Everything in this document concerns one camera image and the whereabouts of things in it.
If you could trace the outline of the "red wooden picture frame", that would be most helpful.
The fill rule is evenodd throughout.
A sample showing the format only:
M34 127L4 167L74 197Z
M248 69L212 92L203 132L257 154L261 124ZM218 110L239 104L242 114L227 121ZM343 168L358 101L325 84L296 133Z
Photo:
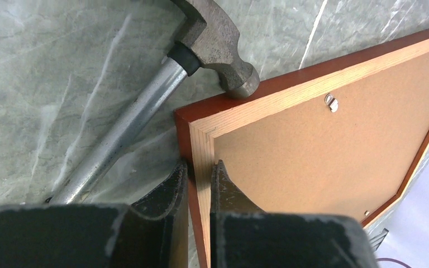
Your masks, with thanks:
M429 29L174 112L189 166L201 267L211 265L219 160L268 212L343 214L368 226L399 201L429 148Z

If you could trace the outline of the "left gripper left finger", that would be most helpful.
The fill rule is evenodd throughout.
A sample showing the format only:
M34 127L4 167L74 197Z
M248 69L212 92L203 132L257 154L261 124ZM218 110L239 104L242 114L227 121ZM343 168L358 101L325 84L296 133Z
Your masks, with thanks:
M188 168L133 204L0 206L0 267L187 267Z

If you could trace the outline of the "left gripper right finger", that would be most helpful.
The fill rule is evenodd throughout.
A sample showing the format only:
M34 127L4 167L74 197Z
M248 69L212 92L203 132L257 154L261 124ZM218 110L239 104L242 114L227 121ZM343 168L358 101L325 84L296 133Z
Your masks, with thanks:
M353 218L268 213L230 179L223 161L211 175L212 267L377 267Z

